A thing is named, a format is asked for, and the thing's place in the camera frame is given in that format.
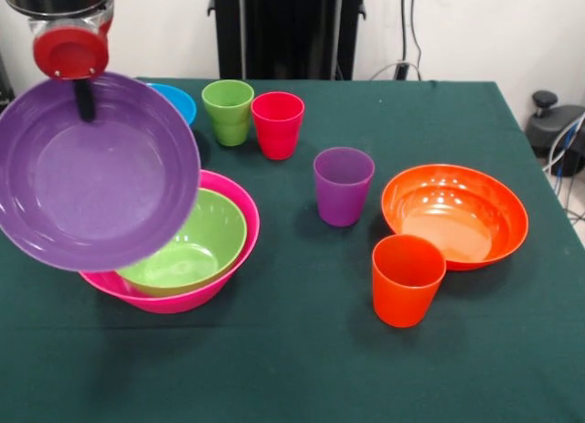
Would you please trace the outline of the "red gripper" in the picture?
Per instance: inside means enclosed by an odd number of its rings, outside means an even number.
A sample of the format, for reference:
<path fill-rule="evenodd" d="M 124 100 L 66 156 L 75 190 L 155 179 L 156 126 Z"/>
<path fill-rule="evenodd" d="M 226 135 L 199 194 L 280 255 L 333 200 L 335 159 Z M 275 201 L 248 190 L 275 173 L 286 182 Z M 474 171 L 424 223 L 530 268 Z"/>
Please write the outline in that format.
<path fill-rule="evenodd" d="M 96 26 L 84 19 L 55 20 L 41 27 L 33 40 L 34 60 L 45 75 L 74 80 L 78 113 L 84 122 L 93 122 L 96 117 L 88 79 L 101 75 L 109 63 L 111 23 Z"/>

